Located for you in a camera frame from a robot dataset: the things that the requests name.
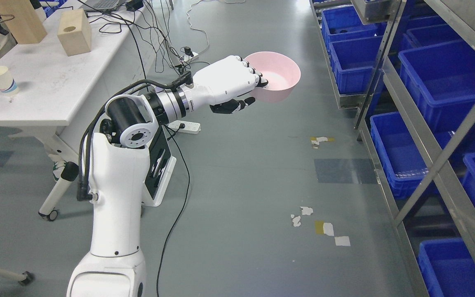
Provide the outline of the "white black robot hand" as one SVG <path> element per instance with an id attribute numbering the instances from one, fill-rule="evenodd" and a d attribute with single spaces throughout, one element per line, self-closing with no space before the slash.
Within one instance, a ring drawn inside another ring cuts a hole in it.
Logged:
<path id="1" fill-rule="evenodd" d="M 256 101 L 254 97 L 236 98 L 269 83 L 240 56 L 214 62 L 198 70 L 192 80 L 192 85 L 184 91 L 190 111 L 209 106 L 213 113 L 221 114 L 237 113 L 249 107 Z"/>

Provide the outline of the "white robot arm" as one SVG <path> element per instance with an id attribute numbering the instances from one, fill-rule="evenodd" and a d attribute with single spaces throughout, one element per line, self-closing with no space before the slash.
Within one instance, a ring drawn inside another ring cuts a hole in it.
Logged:
<path id="1" fill-rule="evenodd" d="M 164 124 L 180 119 L 192 105 L 180 87 L 145 95 L 120 94 L 106 101 L 115 138 L 94 132 L 92 122 L 80 153 L 82 180 L 79 200 L 94 206 L 90 251 L 74 269 L 68 297 L 141 297 L 146 263 L 140 248 L 143 204 L 159 205 L 164 189 L 153 198 L 145 180 L 151 171 L 149 145 Z"/>

